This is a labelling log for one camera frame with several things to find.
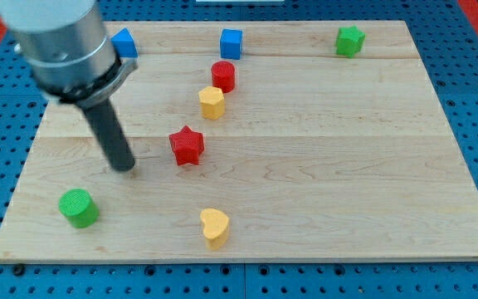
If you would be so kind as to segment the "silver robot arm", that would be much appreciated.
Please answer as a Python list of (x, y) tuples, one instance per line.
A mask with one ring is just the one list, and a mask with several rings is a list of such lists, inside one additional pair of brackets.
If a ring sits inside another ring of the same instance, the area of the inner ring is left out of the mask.
[(135, 157), (110, 96), (138, 64), (115, 49), (97, 2), (0, 0), (0, 18), (43, 95), (78, 107), (110, 167), (131, 170)]

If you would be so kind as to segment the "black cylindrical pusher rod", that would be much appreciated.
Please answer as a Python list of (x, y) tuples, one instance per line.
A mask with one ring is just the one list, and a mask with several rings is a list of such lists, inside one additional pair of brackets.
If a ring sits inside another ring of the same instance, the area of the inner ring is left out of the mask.
[(91, 107), (81, 107), (81, 110), (110, 167), (116, 172), (131, 170), (135, 158), (110, 99)]

